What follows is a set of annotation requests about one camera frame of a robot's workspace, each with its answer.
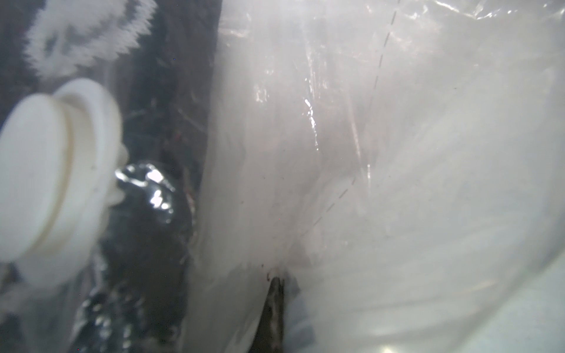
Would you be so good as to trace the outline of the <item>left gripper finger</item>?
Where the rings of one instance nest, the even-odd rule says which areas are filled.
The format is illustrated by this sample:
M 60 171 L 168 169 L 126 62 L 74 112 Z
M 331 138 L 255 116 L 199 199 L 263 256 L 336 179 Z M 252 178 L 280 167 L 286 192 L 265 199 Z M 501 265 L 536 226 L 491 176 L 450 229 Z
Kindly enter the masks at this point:
M 275 277 L 263 306 L 257 332 L 248 353 L 283 353 L 284 281 Z

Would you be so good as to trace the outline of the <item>cream checked cloth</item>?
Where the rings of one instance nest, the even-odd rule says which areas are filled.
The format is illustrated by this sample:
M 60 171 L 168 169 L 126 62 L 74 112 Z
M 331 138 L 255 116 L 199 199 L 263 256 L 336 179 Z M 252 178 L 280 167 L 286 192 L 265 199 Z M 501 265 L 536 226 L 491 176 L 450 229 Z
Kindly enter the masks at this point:
M 562 1 L 225 1 L 186 352 L 456 352 L 564 249 Z

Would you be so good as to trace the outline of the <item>white vacuum bag valve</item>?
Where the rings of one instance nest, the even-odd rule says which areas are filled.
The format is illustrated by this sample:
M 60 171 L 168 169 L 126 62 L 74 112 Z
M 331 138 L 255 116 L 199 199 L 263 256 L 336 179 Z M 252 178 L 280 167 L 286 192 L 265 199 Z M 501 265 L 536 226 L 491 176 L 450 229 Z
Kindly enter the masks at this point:
M 110 92 L 74 79 L 32 94 L 1 128 L 1 261 L 34 288 L 68 282 L 87 265 L 129 153 Z

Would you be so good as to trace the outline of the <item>clear plastic vacuum bag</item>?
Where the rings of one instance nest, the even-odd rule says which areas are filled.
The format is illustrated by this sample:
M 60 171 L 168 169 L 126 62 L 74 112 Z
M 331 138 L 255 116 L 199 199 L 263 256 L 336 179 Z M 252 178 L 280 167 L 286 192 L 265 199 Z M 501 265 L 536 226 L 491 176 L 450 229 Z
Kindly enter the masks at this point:
M 3 1 L 3 352 L 457 352 L 564 251 L 562 1 Z

